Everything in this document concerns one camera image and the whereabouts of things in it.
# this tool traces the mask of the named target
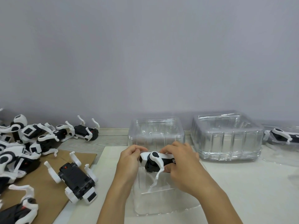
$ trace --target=pile of robot dogs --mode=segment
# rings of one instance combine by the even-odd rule
[[[40,165],[40,156],[53,153],[56,157],[58,150],[53,147],[59,141],[64,142],[70,138],[93,141],[98,137],[100,126],[94,119],[92,121],[96,127],[89,128],[80,116],[78,118],[81,120],[78,126],[74,127],[66,121],[66,125],[55,128],[49,123],[28,125],[26,117],[18,115],[9,126],[0,126],[0,194],[7,186],[11,190],[26,191],[19,204],[0,212],[0,223],[31,224],[36,217],[38,205],[34,199],[34,189],[29,185],[16,186],[13,183],[36,170]],[[73,163],[63,165],[58,174],[47,161],[44,165],[56,183],[64,181],[67,186],[65,194],[72,203],[84,199],[89,204],[97,196],[94,186],[98,179],[88,164],[84,168],[86,173],[79,168],[81,162],[74,153],[70,153]]]

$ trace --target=forearm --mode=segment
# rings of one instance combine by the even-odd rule
[[[130,188],[125,184],[113,181],[106,195],[97,224],[123,224],[126,200]]]
[[[227,194],[210,176],[202,181],[196,198],[209,224],[242,224]]]

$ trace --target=wall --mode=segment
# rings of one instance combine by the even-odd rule
[[[4,118],[298,119],[299,0],[0,0]]]

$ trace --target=brown cardboard sheet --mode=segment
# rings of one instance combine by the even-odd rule
[[[47,167],[44,165],[48,161],[53,169],[58,173],[59,168],[65,163],[71,163],[69,156],[70,151],[59,150],[57,157],[53,154],[41,157],[40,166],[32,173],[29,173],[22,179],[15,181],[15,185],[29,184],[34,188],[35,199],[39,205],[38,215],[32,224],[52,224],[68,202],[64,189],[66,185],[64,182],[56,184],[48,173]],[[81,161],[81,169],[84,171],[85,164],[91,165],[96,154],[89,153],[75,153]],[[20,203],[21,198],[25,195],[25,191],[16,191],[6,189],[1,195],[3,206],[1,210],[9,208],[17,203]]]

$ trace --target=person's right arm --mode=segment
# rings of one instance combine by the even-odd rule
[[[209,224],[242,224],[228,196],[200,164],[198,153],[189,144],[174,142],[160,153],[173,154],[176,164],[166,165],[165,172],[170,172],[181,191],[198,199]]]

